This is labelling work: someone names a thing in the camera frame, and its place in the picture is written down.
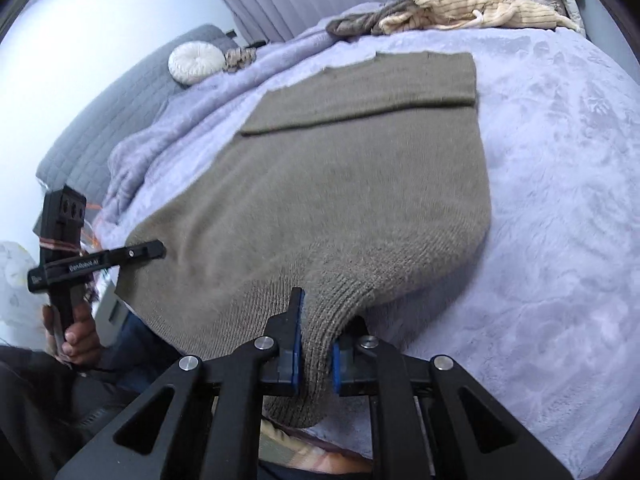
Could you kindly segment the person left hand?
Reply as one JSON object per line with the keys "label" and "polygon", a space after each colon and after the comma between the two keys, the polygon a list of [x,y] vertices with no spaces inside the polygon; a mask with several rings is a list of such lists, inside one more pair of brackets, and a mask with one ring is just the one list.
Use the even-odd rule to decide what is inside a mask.
{"label": "person left hand", "polygon": [[66,330],[62,344],[54,336],[55,310],[47,304],[42,307],[42,322],[47,331],[47,341],[52,356],[63,364],[95,366],[99,363],[102,346],[96,331],[91,307],[85,302],[74,307],[74,322]]}

